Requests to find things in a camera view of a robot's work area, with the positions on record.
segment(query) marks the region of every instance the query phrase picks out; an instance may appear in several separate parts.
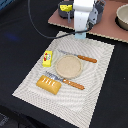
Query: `yellow block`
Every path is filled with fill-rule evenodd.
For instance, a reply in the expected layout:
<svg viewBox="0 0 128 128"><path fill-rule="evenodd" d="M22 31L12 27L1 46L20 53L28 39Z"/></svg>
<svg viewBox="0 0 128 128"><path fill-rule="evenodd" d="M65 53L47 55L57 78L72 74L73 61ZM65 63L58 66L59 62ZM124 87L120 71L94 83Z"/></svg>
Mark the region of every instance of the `yellow block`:
<svg viewBox="0 0 128 128"><path fill-rule="evenodd" d="M51 67L52 62L52 51L45 51L43 58L43 67Z"/></svg>
<svg viewBox="0 0 128 128"><path fill-rule="evenodd" d="M65 12L69 12L72 10L72 5L60 5L60 10L65 11Z"/></svg>
<svg viewBox="0 0 128 128"><path fill-rule="evenodd" d="M40 79L37 81L36 85L40 88L43 88L53 94L57 94L61 87L61 83L55 81L47 76L42 75Z"/></svg>

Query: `round wooden board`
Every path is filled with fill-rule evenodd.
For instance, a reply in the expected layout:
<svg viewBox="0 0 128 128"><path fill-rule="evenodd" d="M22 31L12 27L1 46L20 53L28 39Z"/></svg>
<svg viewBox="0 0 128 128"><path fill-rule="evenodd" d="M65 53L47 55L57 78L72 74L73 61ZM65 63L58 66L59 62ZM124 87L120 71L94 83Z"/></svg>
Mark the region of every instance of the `round wooden board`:
<svg viewBox="0 0 128 128"><path fill-rule="evenodd" d="M56 62L55 69L61 77L73 79L81 74L83 65L76 56L66 55Z"/></svg>

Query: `white placemat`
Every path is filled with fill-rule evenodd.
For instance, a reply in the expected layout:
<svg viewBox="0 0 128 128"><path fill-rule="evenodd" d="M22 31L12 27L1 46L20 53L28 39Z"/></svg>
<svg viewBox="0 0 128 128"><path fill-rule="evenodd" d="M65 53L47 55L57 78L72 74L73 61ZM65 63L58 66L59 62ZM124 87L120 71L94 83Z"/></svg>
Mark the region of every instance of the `white placemat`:
<svg viewBox="0 0 128 128"><path fill-rule="evenodd" d="M37 80L45 71L57 75L55 63L61 56L64 56L58 49L97 59L97 63L81 60L83 71L79 77L72 79L73 82L84 85L84 90L62 83L57 95L53 95L36 86ZM110 44L87 38L78 40L74 38L74 35L55 39L47 48L47 50L53 51L52 66L50 68L42 67L42 55L15 90L13 96L46 110L79 128L88 128L113 49L114 46Z"/></svg>

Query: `black cable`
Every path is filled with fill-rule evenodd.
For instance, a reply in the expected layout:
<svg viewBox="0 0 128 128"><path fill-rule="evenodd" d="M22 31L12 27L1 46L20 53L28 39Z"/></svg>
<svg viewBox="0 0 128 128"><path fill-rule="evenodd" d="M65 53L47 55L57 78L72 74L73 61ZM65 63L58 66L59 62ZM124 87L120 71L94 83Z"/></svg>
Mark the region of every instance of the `black cable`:
<svg viewBox="0 0 128 128"><path fill-rule="evenodd" d="M30 0L28 0L28 14L29 14L29 18L30 18L30 21L34 27L34 29L43 37L47 38L47 39L58 39L58 38L62 38L62 37L65 37L65 36L68 36L68 35L71 35L71 34L75 34L75 33L83 33L83 32L88 32L90 31L92 28L93 28L93 24L91 22L89 22L89 28L87 30L84 30L84 31L77 31L77 32L71 32L71 33L68 33L68 34L65 34L65 35L62 35L62 36L58 36L58 37L49 37L49 36L45 36L43 35L37 28L36 26L34 25L33 21L32 21L32 17L31 17L31 10L30 10Z"/></svg>
<svg viewBox="0 0 128 128"><path fill-rule="evenodd" d="M21 123L19 123L20 122L20 119L18 118L18 128L20 128L20 124Z"/></svg>

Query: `black surface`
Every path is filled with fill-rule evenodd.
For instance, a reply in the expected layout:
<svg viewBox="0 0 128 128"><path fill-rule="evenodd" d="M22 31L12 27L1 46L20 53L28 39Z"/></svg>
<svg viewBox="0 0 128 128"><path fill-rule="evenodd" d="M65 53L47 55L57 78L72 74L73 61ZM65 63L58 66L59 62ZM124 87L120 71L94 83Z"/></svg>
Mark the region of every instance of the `black surface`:
<svg viewBox="0 0 128 128"><path fill-rule="evenodd" d="M0 105L0 123L5 116L8 118L8 121L4 123L2 128L39 128L35 127L35 125L32 124L31 121L29 121L28 118L23 114L11 111L10 109Z"/></svg>
<svg viewBox="0 0 128 128"><path fill-rule="evenodd" d="M48 24L60 0L31 0L36 27L47 36L65 28ZM12 93L52 40L40 36L32 27L27 0L19 0L0 13L0 105L30 116L51 128L75 128L72 124L28 104ZM115 45L90 128L128 127L128 44L87 34L87 38Z"/></svg>

